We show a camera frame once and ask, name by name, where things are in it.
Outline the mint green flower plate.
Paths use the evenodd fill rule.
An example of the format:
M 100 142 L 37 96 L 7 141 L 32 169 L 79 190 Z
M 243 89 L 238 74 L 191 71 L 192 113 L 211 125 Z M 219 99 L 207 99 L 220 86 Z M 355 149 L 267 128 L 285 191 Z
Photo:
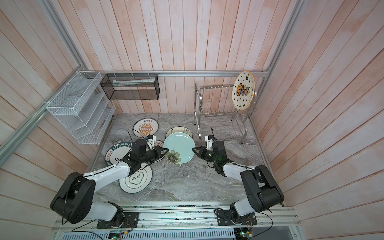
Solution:
M 165 157 L 174 164 L 188 163 L 195 155 L 193 148 L 196 144 L 189 135 L 185 133 L 172 133 L 164 141 L 164 148 L 169 149 Z

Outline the white star patterned plate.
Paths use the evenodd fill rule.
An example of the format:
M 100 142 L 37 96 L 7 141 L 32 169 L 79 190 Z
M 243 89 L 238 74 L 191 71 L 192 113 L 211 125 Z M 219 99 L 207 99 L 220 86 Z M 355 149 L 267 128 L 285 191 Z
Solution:
M 237 111 L 245 111 L 255 94 L 255 78 L 249 71 L 238 75 L 232 88 L 231 100 Z

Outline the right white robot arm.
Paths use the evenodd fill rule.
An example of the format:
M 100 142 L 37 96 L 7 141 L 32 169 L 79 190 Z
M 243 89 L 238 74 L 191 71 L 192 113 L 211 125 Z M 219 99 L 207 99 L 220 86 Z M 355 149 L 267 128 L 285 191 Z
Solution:
M 238 180 L 244 186 L 245 198 L 231 204 L 229 210 L 214 210 L 220 226 L 251 222 L 253 214 L 268 210 L 285 200 L 282 190 L 265 165 L 248 167 L 237 164 L 227 157 L 224 142 L 215 141 L 209 148 L 195 147 L 192 151 L 200 159 L 213 163 L 218 174 Z

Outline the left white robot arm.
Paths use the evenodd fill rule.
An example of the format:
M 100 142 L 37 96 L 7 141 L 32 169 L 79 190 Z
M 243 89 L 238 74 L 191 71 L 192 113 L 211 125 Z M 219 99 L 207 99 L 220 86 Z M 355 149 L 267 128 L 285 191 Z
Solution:
M 96 203 L 94 193 L 99 189 L 135 174 L 142 164 L 151 164 L 164 157 L 169 149 L 153 146 L 145 139 L 132 143 L 131 149 L 117 163 L 101 170 L 80 174 L 73 172 L 53 198 L 50 208 L 71 224 L 82 220 L 99 220 L 112 228 L 124 224 L 123 209 L 114 203 Z

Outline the stainless steel dish rack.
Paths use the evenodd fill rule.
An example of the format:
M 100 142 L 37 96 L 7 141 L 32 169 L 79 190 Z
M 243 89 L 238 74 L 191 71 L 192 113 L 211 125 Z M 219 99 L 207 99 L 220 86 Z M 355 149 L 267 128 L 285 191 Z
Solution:
M 256 101 L 252 100 L 245 110 L 238 110 L 233 104 L 232 90 L 232 85 L 200 86 L 195 83 L 194 125 L 198 144 L 209 134 L 222 141 L 246 142 L 250 132 L 247 120 L 256 111 Z

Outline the sunburst plate near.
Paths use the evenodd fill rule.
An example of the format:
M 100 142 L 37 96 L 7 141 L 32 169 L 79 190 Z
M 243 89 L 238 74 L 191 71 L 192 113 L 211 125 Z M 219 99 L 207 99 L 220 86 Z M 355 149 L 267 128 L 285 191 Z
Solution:
M 164 147 L 164 142 L 160 140 L 156 140 L 155 146 Z

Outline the cream plate with red berries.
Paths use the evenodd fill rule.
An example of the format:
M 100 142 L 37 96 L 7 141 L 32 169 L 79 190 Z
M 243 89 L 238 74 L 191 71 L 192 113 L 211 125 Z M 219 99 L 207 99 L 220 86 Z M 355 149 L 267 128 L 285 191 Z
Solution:
M 194 134 L 192 133 L 192 131 L 190 129 L 188 129 L 186 127 L 178 126 L 178 127 L 173 127 L 171 129 L 169 129 L 166 133 L 166 138 L 173 133 L 185 133 L 185 134 L 189 135 L 191 138 L 194 137 Z

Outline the small sunburst plate far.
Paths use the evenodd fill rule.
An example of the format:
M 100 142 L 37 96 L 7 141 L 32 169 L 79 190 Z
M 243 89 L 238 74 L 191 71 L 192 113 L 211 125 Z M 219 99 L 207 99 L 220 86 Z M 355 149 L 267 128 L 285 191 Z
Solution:
M 137 137 L 155 135 L 159 129 L 159 123 L 155 119 L 145 118 L 137 121 L 133 126 L 133 133 Z

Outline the white plate green clover outline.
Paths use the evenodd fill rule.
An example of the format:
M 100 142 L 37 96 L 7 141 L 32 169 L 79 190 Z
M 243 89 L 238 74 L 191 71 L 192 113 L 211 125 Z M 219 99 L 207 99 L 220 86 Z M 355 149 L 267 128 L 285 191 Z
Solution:
M 128 194 L 139 193 L 148 187 L 153 178 L 153 170 L 143 163 L 141 168 L 133 175 L 119 180 L 121 189 Z

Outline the green rim lettered plate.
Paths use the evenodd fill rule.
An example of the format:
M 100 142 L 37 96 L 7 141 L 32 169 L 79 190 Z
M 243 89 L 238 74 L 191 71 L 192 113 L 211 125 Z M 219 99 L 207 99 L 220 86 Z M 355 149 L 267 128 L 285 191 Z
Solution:
M 105 154 L 105 164 L 106 166 L 111 166 L 116 164 L 122 159 L 130 150 L 132 143 L 122 142 L 116 145 L 113 145 Z

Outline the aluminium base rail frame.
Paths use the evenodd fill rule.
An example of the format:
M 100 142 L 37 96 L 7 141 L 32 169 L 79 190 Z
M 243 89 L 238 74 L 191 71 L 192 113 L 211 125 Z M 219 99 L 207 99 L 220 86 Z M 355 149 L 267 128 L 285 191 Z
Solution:
M 229 202 L 134 202 L 119 204 L 127 216 L 117 228 L 98 229 L 97 220 L 62 224 L 57 220 L 51 240 L 304 240 L 292 207 L 276 205 L 252 214 L 243 223 L 220 225 L 215 209 Z

